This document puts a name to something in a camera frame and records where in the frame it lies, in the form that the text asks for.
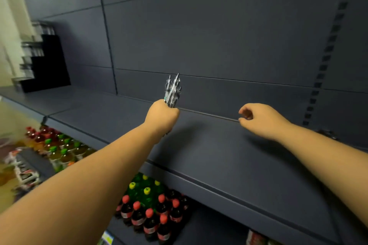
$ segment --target forearm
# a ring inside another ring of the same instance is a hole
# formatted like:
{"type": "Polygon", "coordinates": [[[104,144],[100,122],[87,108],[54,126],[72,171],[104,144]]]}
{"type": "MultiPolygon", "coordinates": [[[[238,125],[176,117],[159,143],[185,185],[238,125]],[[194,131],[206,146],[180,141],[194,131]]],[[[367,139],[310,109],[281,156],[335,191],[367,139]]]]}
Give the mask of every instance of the forearm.
{"type": "Polygon", "coordinates": [[[2,244],[97,243],[156,141],[143,124],[41,184],[0,216],[2,244]]]}
{"type": "Polygon", "coordinates": [[[368,226],[368,154],[293,124],[277,141],[368,226]]]}

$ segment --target person's left arm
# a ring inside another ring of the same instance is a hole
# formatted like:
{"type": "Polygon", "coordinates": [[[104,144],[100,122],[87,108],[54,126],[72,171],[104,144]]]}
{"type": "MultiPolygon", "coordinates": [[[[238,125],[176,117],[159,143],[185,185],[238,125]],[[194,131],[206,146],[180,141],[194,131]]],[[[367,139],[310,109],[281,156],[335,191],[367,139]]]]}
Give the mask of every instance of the person's left arm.
{"type": "Polygon", "coordinates": [[[131,178],[179,117],[159,100],[145,122],[45,181],[0,215],[2,245],[97,244],[131,178]]]}

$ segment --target bottle cap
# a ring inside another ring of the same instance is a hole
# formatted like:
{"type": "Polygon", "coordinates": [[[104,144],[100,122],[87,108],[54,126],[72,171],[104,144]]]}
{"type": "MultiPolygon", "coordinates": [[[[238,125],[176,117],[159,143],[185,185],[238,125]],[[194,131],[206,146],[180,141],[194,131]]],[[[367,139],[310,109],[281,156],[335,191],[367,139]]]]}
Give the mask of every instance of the bottle cap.
{"type": "Polygon", "coordinates": [[[165,195],[164,194],[159,195],[159,202],[163,203],[164,201],[165,201],[165,195]]]}
{"type": "Polygon", "coordinates": [[[179,202],[179,200],[178,200],[178,199],[173,199],[173,200],[172,200],[172,206],[173,206],[174,208],[179,207],[179,205],[180,205],[180,202],[179,202]]]}
{"type": "Polygon", "coordinates": [[[139,201],[136,201],[134,204],[133,204],[133,209],[134,210],[138,210],[140,208],[140,202],[139,201]]]}
{"type": "Polygon", "coordinates": [[[149,195],[151,192],[151,188],[150,187],[144,188],[143,192],[145,195],[149,195]]]}
{"type": "Polygon", "coordinates": [[[147,218],[151,218],[153,215],[154,215],[154,210],[152,208],[149,208],[146,210],[147,218]]]}
{"type": "Polygon", "coordinates": [[[161,214],[160,216],[160,223],[166,224],[168,222],[168,217],[165,214],[161,214]]]}
{"type": "Polygon", "coordinates": [[[129,195],[125,195],[122,197],[122,203],[128,203],[130,200],[129,195]]]}
{"type": "Polygon", "coordinates": [[[129,184],[129,189],[133,190],[136,187],[136,183],[135,182],[131,182],[129,184]]]}

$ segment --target price tag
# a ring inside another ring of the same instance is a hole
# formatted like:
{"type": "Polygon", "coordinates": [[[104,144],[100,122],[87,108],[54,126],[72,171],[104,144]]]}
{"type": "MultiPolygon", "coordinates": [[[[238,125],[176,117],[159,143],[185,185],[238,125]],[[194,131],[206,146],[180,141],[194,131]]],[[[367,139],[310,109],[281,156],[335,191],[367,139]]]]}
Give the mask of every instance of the price tag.
{"type": "Polygon", "coordinates": [[[108,245],[112,245],[113,243],[113,240],[114,240],[114,237],[112,235],[110,235],[107,231],[104,231],[102,237],[101,237],[103,240],[105,240],[105,242],[108,244],[108,245]]]}

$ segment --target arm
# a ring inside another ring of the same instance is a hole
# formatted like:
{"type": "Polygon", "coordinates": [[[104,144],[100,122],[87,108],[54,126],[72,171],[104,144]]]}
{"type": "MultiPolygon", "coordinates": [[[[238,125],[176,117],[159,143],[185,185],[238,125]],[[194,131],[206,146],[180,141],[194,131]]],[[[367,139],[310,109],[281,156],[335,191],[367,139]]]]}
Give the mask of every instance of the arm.
{"type": "Polygon", "coordinates": [[[142,125],[24,196],[0,216],[2,244],[97,244],[131,178],[178,117],[155,102],[142,125]]]}
{"type": "Polygon", "coordinates": [[[294,125],[270,106],[246,104],[240,124],[293,153],[368,227],[368,154],[294,125]]]}

